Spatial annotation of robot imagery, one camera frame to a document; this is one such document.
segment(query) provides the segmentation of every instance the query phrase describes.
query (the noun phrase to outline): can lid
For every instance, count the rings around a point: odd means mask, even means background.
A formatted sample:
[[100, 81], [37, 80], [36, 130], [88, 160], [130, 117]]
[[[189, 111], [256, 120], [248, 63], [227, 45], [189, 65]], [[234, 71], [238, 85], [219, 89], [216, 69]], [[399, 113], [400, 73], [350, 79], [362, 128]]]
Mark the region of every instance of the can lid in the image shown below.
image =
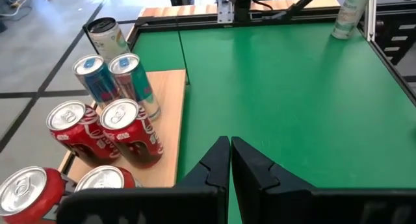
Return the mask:
[[38, 166], [23, 168], [0, 186], [0, 216], [21, 212], [34, 203], [46, 185], [46, 172]]
[[86, 28], [91, 33], [102, 33], [112, 29], [115, 25], [116, 20], [114, 18], [105, 17], [94, 20]]
[[46, 126], [51, 130], [65, 130], [79, 122], [84, 116], [85, 104], [66, 101], [55, 107], [46, 117]]
[[119, 99], [106, 106], [100, 117], [106, 129], [122, 129], [132, 123], [139, 111], [139, 105], [132, 99]]
[[104, 64], [104, 58], [99, 55], [88, 55], [80, 58], [72, 67], [76, 75], [88, 75], [98, 70]]
[[75, 191], [88, 188], [123, 188], [123, 173], [114, 166], [99, 166], [79, 181]]
[[132, 53], [122, 54], [111, 60], [109, 70], [114, 74], [124, 74], [135, 69], [139, 63], [140, 59], [137, 55]]

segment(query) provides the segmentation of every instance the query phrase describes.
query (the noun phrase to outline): green tabletop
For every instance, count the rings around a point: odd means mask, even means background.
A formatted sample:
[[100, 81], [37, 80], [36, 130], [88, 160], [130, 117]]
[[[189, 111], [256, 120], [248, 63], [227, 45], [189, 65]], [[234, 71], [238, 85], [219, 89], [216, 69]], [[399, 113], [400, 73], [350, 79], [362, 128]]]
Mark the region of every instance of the green tabletop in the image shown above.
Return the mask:
[[[416, 188], [416, 108], [360, 33], [332, 28], [181, 31], [191, 85], [178, 179], [226, 135], [320, 188]], [[177, 31], [141, 34], [134, 52], [148, 71], [185, 67]]]

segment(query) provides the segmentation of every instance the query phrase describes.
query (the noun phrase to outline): black cable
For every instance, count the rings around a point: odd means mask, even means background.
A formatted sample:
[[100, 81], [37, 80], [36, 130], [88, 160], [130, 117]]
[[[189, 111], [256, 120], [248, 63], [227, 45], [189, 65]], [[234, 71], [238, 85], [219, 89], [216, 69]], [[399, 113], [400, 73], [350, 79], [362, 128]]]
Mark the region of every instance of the black cable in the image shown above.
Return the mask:
[[266, 3], [262, 3], [259, 0], [253, 0], [253, 3], [258, 4], [258, 5], [262, 5], [265, 6], [267, 8], [269, 8], [270, 10], [273, 10], [273, 7], [271, 7], [270, 5], [266, 4]]

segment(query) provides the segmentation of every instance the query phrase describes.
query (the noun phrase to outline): red can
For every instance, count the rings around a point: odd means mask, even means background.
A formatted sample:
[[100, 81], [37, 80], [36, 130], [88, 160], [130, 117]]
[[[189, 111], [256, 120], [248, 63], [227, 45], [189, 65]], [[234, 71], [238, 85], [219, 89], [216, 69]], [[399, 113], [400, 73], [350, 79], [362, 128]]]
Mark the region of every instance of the red can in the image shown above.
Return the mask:
[[10, 224], [56, 223], [57, 208], [76, 186], [55, 169], [23, 168], [0, 186], [0, 216]]
[[104, 134], [132, 164], [148, 168], [163, 154], [162, 143], [143, 106], [132, 99], [119, 99], [106, 106], [100, 117]]
[[114, 162], [120, 152], [105, 137], [99, 126], [99, 116], [80, 101], [66, 101], [55, 107], [46, 117], [46, 125], [61, 144], [91, 167]]
[[84, 175], [75, 191], [89, 188], [139, 188], [141, 186], [141, 183], [124, 168], [99, 166]]

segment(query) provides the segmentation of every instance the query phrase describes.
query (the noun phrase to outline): wooden board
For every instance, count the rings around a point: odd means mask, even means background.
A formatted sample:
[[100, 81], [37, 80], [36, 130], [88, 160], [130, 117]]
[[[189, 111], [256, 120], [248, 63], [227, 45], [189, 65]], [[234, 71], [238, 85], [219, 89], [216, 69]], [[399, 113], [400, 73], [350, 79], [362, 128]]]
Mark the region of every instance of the wooden board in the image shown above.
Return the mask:
[[[147, 72], [153, 93], [162, 108], [161, 116], [153, 122], [164, 153], [157, 164], [148, 169], [133, 167], [121, 157], [114, 163], [129, 170], [145, 187], [171, 187], [176, 182], [179, 137], [181, 133], [183, 98], [185, 96], [185, 70]], [[59, 170], [62, 171], [71, 153], [67, 152]], [[75, 158], [68, 172], [69, 178], [78, 182], [91, 170], [83, 161]]]
[[[299, 0], [266, 0], [260, 1], [270, 5], [274, 10], [285, 10]], [[313, 0], [306, 8], [319, 8], [339, 6], [337, 0]], [[252, 3], [252, 10], [269, 10], [267, 7]], [[166, 16], [188, 16], [198, 14], [216, 14], [216, 4], [210, 5], [185, 5], [185, 6], [169, 6], [158, 8], [144, 8], [138, 15], [139, 17], [166, 17]]]

